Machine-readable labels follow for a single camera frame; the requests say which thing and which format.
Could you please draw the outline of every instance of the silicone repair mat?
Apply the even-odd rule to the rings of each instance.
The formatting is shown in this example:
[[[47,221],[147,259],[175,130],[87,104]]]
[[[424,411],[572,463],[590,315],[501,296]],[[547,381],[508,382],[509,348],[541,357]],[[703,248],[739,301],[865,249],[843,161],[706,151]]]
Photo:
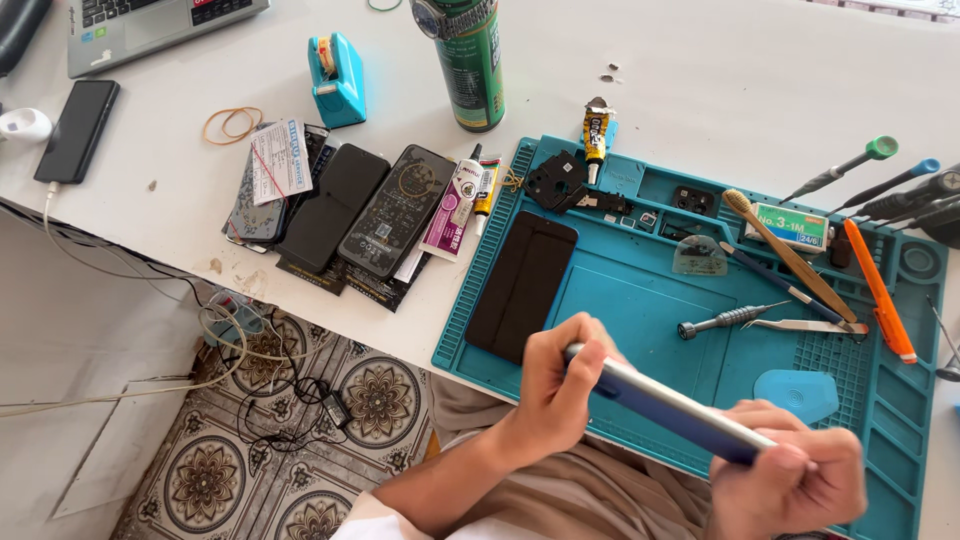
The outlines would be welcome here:
[[[583,158],[579,143],[544,135],[523,138],[512,167],[525,176],[562,150]],[[624,195],[636,206],[630,217],[575,207],[564,215],[543,210],[522,190],[501,188],[484,235],[451,310],[433,364],[458,377],[518,399],[520,367],[468,345],[464,328],[483,289],[501,241],[520,210],[528,210],[576,229],[577,248],[557,292],[547,328],[584,310],[606,325],[621,352],[642,373],[704,405],[728,408],[753,398],[756,379],[768,370],[827,372],[836,379],[840,408],[814,428],[840,426],[863,442],[870,508],[837,532],[863,540],[916,537],[929,431],[938,331],[925,295],[942,301],[948,250],[939,244],[861,227],[876,253],[880,273],[920,360],[904,364],[883,344],[872,309],[873,295],[854,259],[835,268],[827,255],[811,260],[823,278],[870,326],[855,343],[839,333],[777,331],[764,328],[713,329],[683,341],[677,324],[699,322],[746,305],[769,305],[789,296],[733,258],[723,277],[671,272],[677,232],[725,240],[796,282],[768,245],[742,238],[743,220],[723,205],[728,187],[609,154],[600,172],[600,190]],[[713,195],[704,215],[670,206],[679,187]],[[777,199],[745,192],[753,201]],[[802,205],[789,208],[823,215]],[[647,223],[641,216],[647,216]],[[842,230],[835,219],[831,226]],[[773,308],[764,319],[816,319],[799,301]],[[588,430],[608,440],[698,475],[707,476],[710,455],[672,432],[601,396],[590,398]]]

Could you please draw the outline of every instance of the person's arm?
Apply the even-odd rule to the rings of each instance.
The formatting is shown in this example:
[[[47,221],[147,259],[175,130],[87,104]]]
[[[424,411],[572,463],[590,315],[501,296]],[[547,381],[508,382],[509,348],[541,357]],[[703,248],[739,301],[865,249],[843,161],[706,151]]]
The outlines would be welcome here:
[[[587,345],[565,370],[564,348]],[[417,529],[442,536],[512,471],[563,452],[587,426],[587,398],[607,356],[622,360],[596,319],[579,313],[531,335],[523,354],[519,406],[460,446],[372,491]]]
[[[860,441],[848,430],[811,430],[763,400],[741,401],[728,417],[778,442],[751,468],[715,457],[706,540],[768,540],[848,523],[867,509]]]

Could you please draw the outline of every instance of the person's hand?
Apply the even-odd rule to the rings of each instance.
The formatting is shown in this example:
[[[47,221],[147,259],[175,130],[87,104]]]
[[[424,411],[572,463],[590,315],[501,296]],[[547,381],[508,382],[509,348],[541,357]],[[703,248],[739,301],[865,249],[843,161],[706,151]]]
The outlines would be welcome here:
[[[779,443],[754,466],[710,463],[710,540],[767,539],[847,523],[867,509],[862,449],[856,435],[811,430],[764,400],[743,400],[724,414]]]
[[[574,342],[584,348],[564,376],[564,349]],[[587,427],[587,398],[607,356],[627,363],[600,321],[586,313],[527,339],[520,404],[492,428],[499,430],[500,446],[514,468],[577,444]]]

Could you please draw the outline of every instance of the green spray can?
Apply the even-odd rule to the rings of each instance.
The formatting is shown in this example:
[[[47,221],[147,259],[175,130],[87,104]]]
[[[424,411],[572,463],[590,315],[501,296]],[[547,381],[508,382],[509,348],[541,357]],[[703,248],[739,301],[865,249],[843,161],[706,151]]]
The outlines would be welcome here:
[[[414,20],[434,39],[460,127],[486,133],[503,119],[497,0],[410,0]]]

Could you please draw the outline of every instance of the white table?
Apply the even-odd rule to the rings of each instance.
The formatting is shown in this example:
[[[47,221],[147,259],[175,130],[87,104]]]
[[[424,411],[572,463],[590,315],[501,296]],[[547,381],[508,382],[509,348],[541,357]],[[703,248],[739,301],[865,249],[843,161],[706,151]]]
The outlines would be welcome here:
[[[109,71],[120,97],[86,181],[60,192],[52,216],[431,369],[472,233],[459,262],[426,266],[397,314],[350,288],[328,294],[275,268],[277,255],[220,233],[248,149],[207,144],[201,126],[216,110],[245,105],[267,120],[319,123],[309,37],[339,31],[359,51],[369,120],[335,133],[390,161],[411,142],[457,157],[482,142],[509,159],[522,136],[576,137],[595,95],[619,112],[617,153],[770,194],[786,195],[877,135],[900,141],[895,159],[803,198],[819,208],[920,158],[960,160],[956,25],[795,0],[505,0],[499,16],[507,116],[479,137],[455,125],[433,44],[406,6],[377,13],[362,0],[276,1],[251,20]],[[34,107],[56,121],[72,86],[67,24],[57,0],[21,64],[0,80],[5,108]],[[611,61],[623,84],[598,80]],[[0,197],[42,209],[46,186],[32,181],[41,150],[0,145]],[[212,258],[222,273],[210,269]],[[960,297],[957,259],[948,270],[952,299]],[[945,317],[956,329],[955,302]],[[950,520],[956,528],[960,423],[947,406],[960,402],[958,386],[937,390],[923,538],[948,537]]]

